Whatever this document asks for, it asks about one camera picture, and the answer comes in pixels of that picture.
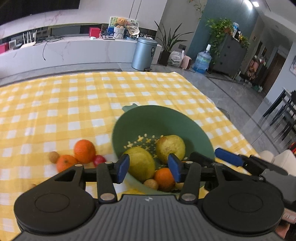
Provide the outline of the teddy bear toy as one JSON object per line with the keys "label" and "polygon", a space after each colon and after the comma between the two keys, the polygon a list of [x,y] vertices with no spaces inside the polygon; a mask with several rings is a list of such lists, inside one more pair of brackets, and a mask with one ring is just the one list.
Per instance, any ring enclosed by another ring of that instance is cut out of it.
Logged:
{"label": "teddy bear toy", "polygon": [[126,23],[127,23],[127,20],[125,18],[117,18],[116,24],[113,29],[114,31],[113,36],[115,39],[123,39]]}

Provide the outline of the dark grey drawer cabinet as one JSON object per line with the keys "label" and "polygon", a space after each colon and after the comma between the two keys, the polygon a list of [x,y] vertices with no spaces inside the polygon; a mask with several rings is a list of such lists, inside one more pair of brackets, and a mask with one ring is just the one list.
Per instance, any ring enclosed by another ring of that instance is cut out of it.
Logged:
{"label": "dark grey drawer cabinet", "polygon": [[227,35],[219,50],[220,55],[215,58],[212,70],[230,77],[235,76],[241,67],[247,49],[232,36]]}

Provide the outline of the trailing green ivy plant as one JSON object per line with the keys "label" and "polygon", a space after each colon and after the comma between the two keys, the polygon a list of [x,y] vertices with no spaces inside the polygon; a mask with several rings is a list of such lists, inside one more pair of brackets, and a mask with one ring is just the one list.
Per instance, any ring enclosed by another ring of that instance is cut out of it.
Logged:
{"label": "trailing green ivy plant", "polygon": [[206,25],[210,28],[210,53],[212,57],[216,57],[220,54],[219,47],[225,37],[233,32],[232,21],[228,18],[208,19]]}

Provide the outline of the large yellow-green pear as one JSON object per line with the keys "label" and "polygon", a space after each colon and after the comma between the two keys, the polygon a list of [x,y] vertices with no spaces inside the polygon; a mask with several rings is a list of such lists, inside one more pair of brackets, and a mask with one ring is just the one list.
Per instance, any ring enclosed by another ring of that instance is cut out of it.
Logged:
{"label": "large yellow-green pear", "polygon": [[179,160],[185,157],[186,147],[183,139],[177,135],[161,137],[156,144],[156,154],[163,163],[168,163],[169,154],[174,154]]}

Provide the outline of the round green pear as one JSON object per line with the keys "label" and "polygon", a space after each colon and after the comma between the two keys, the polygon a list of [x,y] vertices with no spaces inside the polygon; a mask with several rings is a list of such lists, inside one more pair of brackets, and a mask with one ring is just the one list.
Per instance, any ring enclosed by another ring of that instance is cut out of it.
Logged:
{"label": "round green pear", "polygon": [[128,154],[130,159],[128,172],[136,178],[136,180],[144,183],[154,176],[156,163],[147,150],[141,147],[133,147],[126,150],[124,154]]}

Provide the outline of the pink small appliance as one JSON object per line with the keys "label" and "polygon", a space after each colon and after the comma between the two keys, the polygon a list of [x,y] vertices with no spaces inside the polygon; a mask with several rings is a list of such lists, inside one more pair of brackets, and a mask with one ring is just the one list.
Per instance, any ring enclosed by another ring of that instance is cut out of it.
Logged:
{"label": "pink small appliance", "polygon": [[184,58],[183,58],[182,61],[181,61],[180,67],[181,67],[183,70],[188,70],[188,69],[190,69],[191,64],[192,64],[192,59],[191,59],[191,57],[185,55]]}

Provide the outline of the potted plant by bin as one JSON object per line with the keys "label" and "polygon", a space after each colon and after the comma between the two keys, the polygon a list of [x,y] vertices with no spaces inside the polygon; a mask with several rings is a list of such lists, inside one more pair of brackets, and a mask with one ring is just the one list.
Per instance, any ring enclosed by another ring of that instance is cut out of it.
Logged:
{"label": "potted plant by bin", "polygon": [[168,59],[171,54],[171,50],[175,46],[175,44],[187,41],[187,40],[180,39],[180,37],[191,34],[193,32],[177,33],[182,23],[180,23],[173,32],[171,28],[167,32],[163,24],[159,25],[157,22],[154,22],[154,23],[156,24],[158,31],[161,34],[161,37],[156,37],[156,39],[160,40],[163,48],[163,51],[159,59],[159,64],[163,66],[167,66]]}

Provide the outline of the pink box on console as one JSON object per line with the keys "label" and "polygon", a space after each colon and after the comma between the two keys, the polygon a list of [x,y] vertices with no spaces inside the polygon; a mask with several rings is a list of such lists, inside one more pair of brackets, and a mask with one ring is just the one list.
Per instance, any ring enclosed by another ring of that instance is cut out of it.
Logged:
{"label": "pink box on console", "polygon": [[8,50],[9,50],[9,44],[8,43],[0,44],[0,54],[5,53]]}

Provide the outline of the yellow checkered tablecloth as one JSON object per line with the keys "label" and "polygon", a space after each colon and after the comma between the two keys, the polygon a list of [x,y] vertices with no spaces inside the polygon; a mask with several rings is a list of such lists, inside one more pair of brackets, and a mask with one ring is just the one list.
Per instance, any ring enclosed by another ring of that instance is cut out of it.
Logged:
{"label": "yellow checkered tablecloth", "polygon": [[178,73],[99,72],[39,78],[1,88],[1,240],[19,234],[13,205],[32,185],[57,173],[51,151],[72,154],[92,142],[108,161],[123,106],[160,105],[197,123],[212,146],[236,154],[255,149],[215,104]]}

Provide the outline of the orange tangerine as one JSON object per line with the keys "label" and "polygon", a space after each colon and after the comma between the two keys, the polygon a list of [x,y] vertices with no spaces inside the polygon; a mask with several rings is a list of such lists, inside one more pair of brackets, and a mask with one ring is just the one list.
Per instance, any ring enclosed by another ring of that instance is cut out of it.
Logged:
{"label": "orange tangerine", "polygon": [[88,164],[96,156],[95,146],[89,140],[79,140],[73,148],[74,157],[79,163]]}
{"label": "orange tangerine", "polygon": [[171,191],[175,186],[175,180],[169,168],[161,168],[154,173],[154,180],[159,185],[159,190],[163,192]]}
{"label": "orange tangerine", "polygon": [[58,173],[61,173],[77,163],[78,161],[73,156],[61,155],[56,162],[56,168]]}

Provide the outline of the blue-grey pedal bin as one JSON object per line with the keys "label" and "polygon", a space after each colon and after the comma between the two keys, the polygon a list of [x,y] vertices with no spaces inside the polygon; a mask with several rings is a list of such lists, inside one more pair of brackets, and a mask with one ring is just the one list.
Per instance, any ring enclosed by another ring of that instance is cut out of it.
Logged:
{"label": "blue-grey pedal bin", "polygon": [[158,42],[153,39],[138,38],[132,60],[132,68],[139,71],[150,70],[157,45]]}

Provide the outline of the black wall television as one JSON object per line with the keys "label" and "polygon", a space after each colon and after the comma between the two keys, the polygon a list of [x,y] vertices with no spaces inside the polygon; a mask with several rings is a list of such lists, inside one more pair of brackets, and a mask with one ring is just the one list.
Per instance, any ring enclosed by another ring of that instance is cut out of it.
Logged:
{"label": "black wall television", "polygon": [[1,1],[1,25],[49,11],[78,9],[79,0],[6,0]]}

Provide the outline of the orange tangerine back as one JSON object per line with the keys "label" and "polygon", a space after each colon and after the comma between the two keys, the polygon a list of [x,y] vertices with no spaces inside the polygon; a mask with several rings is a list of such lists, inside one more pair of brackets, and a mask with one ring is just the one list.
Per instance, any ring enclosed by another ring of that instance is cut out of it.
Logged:
{"label": "orange tangerine back", "polygon": [[89,140],[79,140],[73,148],[74,157],[79,163],[88,164],[96,156],[95,146]]}

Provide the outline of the brown longan fruit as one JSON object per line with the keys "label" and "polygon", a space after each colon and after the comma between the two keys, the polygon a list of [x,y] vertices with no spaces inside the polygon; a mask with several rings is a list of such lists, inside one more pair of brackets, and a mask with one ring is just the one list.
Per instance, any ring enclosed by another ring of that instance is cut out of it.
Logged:
{"label": "brown longan fruit", "polygon": [[49,154],[48,154],[48,158],[49,158],[49,161],[53,164],[56,164],[58,159],[60,158],[60,155],[55,152],[55,151],[51,151]]}

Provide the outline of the small red fruit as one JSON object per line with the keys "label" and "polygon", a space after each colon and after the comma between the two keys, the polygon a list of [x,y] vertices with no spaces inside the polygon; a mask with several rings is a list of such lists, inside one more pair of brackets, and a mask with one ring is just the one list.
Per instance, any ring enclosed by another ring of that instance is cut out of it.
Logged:
{"label": "small red fruit", "polygon": [[93,158],[92,162],[93,162],[93,165],[94,165],[95,167],[97,167],[99,164],[101,164],[101,163],[105,163],[105,162],[106,162],[106,159],[105,159],[105,157],[102,156],[102,155],[96,155],[96,156]]}

